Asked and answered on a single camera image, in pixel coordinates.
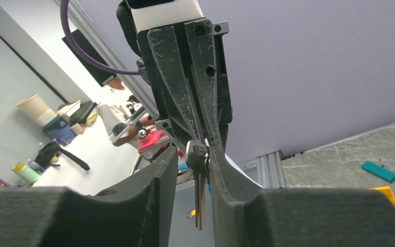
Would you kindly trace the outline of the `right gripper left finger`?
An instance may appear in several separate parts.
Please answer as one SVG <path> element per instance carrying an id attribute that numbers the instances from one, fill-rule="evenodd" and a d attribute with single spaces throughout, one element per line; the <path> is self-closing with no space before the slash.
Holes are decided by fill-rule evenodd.
<path id="1" fill-rule="evenodd" d="M 0 188 L 0 246 L 167 246 L 177 149 L 95 196 Z"/>

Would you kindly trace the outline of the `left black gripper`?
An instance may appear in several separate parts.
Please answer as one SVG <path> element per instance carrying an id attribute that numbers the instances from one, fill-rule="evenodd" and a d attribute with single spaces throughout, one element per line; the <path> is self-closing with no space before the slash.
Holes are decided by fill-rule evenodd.
<path id="1" fill-rule="evenodd" d="M 226 146 L 232 105 L 223 36 L 228 22 L 188 20 L 141 31 L 139 71 L 150 85 L 164 130 L 178 147 L 194 140 Z"/>

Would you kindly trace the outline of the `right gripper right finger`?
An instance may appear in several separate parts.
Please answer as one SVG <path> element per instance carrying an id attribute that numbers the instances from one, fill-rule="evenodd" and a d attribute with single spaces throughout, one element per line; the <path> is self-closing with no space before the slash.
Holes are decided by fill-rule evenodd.
<path id="1" fill-rule="evenodd" d="M 265 189 L 210 148 L 216 246 L 395 246 L 395 208 L 371 189 Z"/>

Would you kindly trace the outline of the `small silver key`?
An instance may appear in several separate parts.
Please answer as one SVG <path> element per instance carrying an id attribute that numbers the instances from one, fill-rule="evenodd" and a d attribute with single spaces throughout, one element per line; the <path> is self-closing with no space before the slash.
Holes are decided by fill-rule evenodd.
<path id="1" fill-rule="evenodd" d="M 205 188 L 209 180 L 209 148 L 190 140 L 186 146 L 186 164 L 193 172 L 195 189 L 195 226 L 202 230 L 205 225 Z"/>

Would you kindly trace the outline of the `orange lego window piece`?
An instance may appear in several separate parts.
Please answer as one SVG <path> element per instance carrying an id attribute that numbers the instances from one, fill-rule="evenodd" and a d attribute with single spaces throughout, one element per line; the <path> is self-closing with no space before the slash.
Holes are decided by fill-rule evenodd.
<path id="1" fill-rule="evenodd" d="M 393 194 L 390 186 L 374 187 L 369 189 L 380 191 L 391 202 L 391 204 L 395 208 L 395 195 Z"/>

